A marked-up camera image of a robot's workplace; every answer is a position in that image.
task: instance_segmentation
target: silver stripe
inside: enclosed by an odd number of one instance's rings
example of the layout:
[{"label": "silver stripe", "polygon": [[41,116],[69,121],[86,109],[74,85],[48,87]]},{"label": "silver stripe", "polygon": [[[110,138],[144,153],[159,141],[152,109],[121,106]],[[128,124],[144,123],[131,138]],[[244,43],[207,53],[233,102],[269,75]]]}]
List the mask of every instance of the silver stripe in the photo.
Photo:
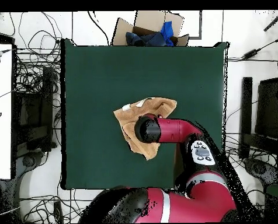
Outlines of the silver stripe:
[{"label": "silver stripe", "polygon": [[163,193],[163,213],[162,213],[161,223],[168,223],[170,217],[170,196],[169,194],[165,193],[163,190],[161,191]]},{"label": "silver stripe", "polygon": [[187,182],[187,186],[191,182],[193,182],[193,181],[195,182],[195,184],[199,184],[199,183],[201,183],[201,181],[213,181],[213,182],[220,183],[220,184],[224,185],[227,188],[225,180],[222,177],[220,177],[219,175],[216,175],[214,173],[201,173],[201,174],[198,174],[198,175],[194,176],[193,178],[191,178]]}]

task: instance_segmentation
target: blue cloth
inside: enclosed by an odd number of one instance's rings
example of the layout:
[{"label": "blue cloth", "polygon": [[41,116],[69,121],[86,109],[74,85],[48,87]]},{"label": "blue cloth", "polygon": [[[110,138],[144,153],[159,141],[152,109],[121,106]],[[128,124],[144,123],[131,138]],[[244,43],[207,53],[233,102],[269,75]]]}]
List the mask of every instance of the blue cloth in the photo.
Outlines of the blue cloth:
[{"label": "blue cloth", "polygon": [[139,37],[134,33],[126,33],[128,46],[166,46],[166,41],[160,32]]},{"label": "blue cloth", "polygon": [[163,38],[166,41],[167,46],[173,46],[173,42],[170,39],[173,36],[172,22],[164,23],[161,30],[161,34],[163,35]]},{"label": "blue cloth", "polygon": [[173,36],[172,22],[165,22],[161,32],[139,37],[134,33],[126,33],[128,46],[173,46],[170,38]]}]

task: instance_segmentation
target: white floor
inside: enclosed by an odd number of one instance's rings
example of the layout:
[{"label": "white floor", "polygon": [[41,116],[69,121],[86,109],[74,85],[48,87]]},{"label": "white floor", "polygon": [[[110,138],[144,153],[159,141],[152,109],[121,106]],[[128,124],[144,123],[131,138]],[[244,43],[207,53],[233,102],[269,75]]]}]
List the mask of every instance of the white floor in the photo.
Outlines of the white floor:
[{"label": "white floor", "polygon": [[[46,12],[52,16],[58,24],[63,38],[73,38],[74,42],[79,46],[84,45],[106,45],[106,38],[103,33],[92,23],[87,12],[74,12],[74,21],[72,23],[72,12]],[[199,16],[198,11],[180,11],[185,22],[180,35],[189,33],[191,36],[198,36]],[[25,48],[25,44],[19,35],[19,24],[22,13],[12,13],[15,24],[16,45],[19,48]],[[118,17],[123,18],[129,23],[134,22],[135,12],[96,12],[98,24],[106,32],[109,42],[112,39],[114,27]],[[278,39],[278,23],[270,30],[264,32],[263,29],[269,24],[274,17],[278,15],[278,10],[203,10],[202,18],[202,39],[189,40],[189,46],[213,46],[217,42],[228,41],[230,48],[228,57],[241,57],[246,52],[262,47],[275,39]],[[61,37],[56,26],[54,27],[56,35]],[[52,34],[51,24],[40,12],[27,12],[22,16],[20,25],[20,34],[26,42],[39,30],[45,30]],[[13,27],[9,13],[0,15],[0,32],[12,34]],[[45,33],[38,34],[30,43],[32,47],[40,47],[41,38]],[[53,40],[45,38],[43,41],[44,48],[52,48]],[[268,46],[262,50],[254,59],[258,60],[278,60],[278,43]],[[276,62],[229,62],[228,63],[228,90],[227,90],[227,116],[239,109],[241,98],[241,82],[245,76],[253,77],[253,100],[257,99],[257,87],[261,80],[278,77],[278,68]],[[253,121],[252,129],[254,130],[256,119],[256,104],[253,105]],[[232,115],[228,120],[227,132],[239,132],[239,112]],[[48,157],[44,166],[38,167],[34,171],[29,172],[23,178],[20,197],[42,197],[43,195],[57,195],[57,185],[60,179],[61,171],[61,148],[53,150]],[[249,191],[254,188],[262,189],[260,182],[249,176],[244,168],[238,166],[236,168],[238,175],[243,183],[244,189]],[[89,204],[100,191],[99,190],[77,190],[75,194],[76,200],[80,208]],[[59,189],[59,195],[62,199],[68,200],[70,204],[70,192]],[[263,204],[264,198],[258,192],[252,192],[249,195],[251,201],[255,204]],[[30,209],[38,203],[36,200],[22,201],[22,214],[26,214]],[[62,206],[64,214],[69,213],[69,208]],[[38,216],[33,214],[30,219],[38,220]]]}]

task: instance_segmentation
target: brown towel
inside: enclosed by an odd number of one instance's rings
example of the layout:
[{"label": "brown towel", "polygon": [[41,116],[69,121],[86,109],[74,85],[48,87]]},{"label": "brown towel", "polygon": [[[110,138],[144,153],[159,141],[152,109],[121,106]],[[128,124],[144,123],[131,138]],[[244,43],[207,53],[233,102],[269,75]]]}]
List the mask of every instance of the brown towel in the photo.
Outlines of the brown towel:
[{"label": "brown towel", "polygon": [[156,97],[125,105],[123,108],[114,111],[114,115],[123,131],[123,136],[134,153],[142,154],[147,160],[150,160],[157,155],[160,146],[159,143],[143,143],[136,138],[135,123],[139,116],[152,113],[156,116],[160,115],[163,118],[167,118],[175,107],[175,100]]}]

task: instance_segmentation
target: white desk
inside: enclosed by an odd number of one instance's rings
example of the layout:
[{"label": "white desk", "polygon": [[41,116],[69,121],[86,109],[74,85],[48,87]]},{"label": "white desk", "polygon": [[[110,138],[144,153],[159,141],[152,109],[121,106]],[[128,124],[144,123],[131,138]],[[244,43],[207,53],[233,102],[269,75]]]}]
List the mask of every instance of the white desk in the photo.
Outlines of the white desk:
[{"label": "white desk", "polygon": [[[11,49],[10,44],[0,44],[0,51]],[[11,91],[12,52],[1,57],[0,96]],[[0,179],[11,178],[11,93],[0,98]]]}]

